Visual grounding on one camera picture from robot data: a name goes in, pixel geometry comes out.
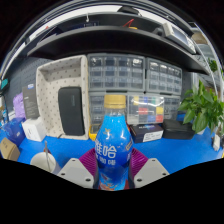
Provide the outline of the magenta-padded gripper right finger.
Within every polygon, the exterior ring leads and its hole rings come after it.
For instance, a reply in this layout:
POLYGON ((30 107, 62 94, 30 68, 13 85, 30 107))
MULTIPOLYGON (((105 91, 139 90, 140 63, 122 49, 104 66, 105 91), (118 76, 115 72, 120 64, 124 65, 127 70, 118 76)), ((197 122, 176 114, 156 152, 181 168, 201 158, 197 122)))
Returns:
POLYGON ((156 158, 148 159, 134 148, 129 163, 128 182, 130 188, 140 188, 169 175, 156 158))

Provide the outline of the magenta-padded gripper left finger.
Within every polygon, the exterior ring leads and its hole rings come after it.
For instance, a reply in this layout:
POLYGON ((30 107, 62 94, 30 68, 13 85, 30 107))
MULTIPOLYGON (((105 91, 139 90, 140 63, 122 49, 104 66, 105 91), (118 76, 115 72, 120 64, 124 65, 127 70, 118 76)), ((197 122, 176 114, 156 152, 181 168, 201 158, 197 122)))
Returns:
POLYGON ((94 188, 98 183, 95 149, 90 149, 80 158, 71 158, 60 170, 58 176, 81 187, 94 188))

